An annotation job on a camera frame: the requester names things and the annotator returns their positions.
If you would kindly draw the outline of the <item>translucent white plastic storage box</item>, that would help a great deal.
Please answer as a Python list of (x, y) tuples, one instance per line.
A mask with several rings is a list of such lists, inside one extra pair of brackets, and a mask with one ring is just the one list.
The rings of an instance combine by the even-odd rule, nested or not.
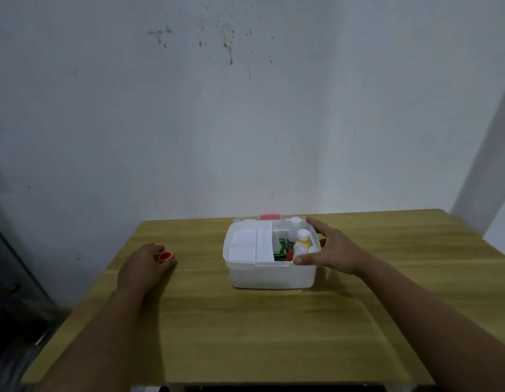
[[(296, 234), (300, 229), (310, 231), (310, 239), (313, 246), (308, 252), (318, 252), (321, 250), (319, 238), (313, 226), (308, 224), (302, 216), (303, 222), (300, 225), (293, 225), (289, 216), (266, 215), (254, 218), (236, 218), (233, 223), (248, 219), (272, 221), (273, 222), (273, 249), (277, 251), (279, 247), (278, 239), (287, 240), (288, 249), (293, 248)], [(230, 272), (230, 281), (233, 287), (238, 289), (257, 290), (299, 290), (308, 289), (314, 285), (316, 266), (315, 265), (295, 265), (287, 261), (274, 261), (273, 263), (259, 264), (254, 268), (236, 269), (227, 268)]]

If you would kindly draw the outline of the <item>person's left hand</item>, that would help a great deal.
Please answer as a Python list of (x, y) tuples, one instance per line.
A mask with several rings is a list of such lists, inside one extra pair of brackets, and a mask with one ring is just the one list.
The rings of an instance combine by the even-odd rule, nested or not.
[(118, 272), (116, 292), (133, 298), (143, 298), (173, 269), (166, 272), (154, 260), (154, 245), (146, 243), (135, 250)]

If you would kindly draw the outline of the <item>white bottle with yellow label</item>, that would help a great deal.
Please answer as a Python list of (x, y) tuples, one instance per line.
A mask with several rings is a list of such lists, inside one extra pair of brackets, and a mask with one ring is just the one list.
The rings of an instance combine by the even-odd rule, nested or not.
[(310, 239), (310, 231), (306, 229), (298, 230), (296, 240), (293, 245), (293, 258), (307, 254), (309, 248), (312, 246), (313, 243)]

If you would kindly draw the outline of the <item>person's right hand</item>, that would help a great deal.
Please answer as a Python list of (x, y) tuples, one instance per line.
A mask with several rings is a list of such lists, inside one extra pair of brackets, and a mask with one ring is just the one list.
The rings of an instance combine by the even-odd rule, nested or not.
[(324, 238), (321, 240), (321, 265), (345, 274), (360, 276), (367, 270), (374, 256), (359, 247), (342, 231), (328, 224), (306, 217), (308, 224)]

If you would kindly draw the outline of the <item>person's right forearm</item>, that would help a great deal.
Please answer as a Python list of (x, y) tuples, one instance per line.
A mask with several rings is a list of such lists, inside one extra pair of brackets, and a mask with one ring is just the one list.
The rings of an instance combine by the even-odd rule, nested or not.
[(369, 255), (366, 283), (444, 392), (505, 392), (505, 344), (392, 265)]

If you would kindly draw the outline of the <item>person's left forearm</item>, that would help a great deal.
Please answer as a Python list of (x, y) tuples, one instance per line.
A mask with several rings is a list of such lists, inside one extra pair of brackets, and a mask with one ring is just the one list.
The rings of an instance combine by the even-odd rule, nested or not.
[(130, 392), (129, 367), (145, 293), (116, 288), (33, 392)]

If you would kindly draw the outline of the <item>white inner tray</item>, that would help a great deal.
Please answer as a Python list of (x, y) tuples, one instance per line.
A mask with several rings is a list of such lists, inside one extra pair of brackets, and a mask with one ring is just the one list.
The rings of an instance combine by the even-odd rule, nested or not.
[(273, 222), (248, 219), (232, 223), (225, 236), (223, 258), (231, 269), (273, 263)]

